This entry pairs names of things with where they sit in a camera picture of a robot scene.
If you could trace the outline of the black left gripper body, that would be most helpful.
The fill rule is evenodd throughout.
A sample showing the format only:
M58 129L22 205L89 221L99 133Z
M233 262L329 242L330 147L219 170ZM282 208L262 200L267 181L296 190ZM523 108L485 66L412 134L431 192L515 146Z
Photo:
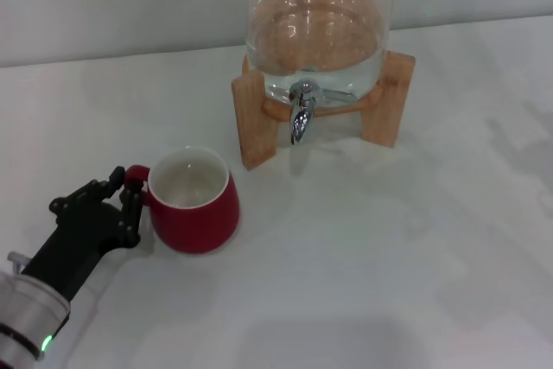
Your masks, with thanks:
M121 212L107 203L68 208L22 274L73 300L101 258L124 246L121 221Z

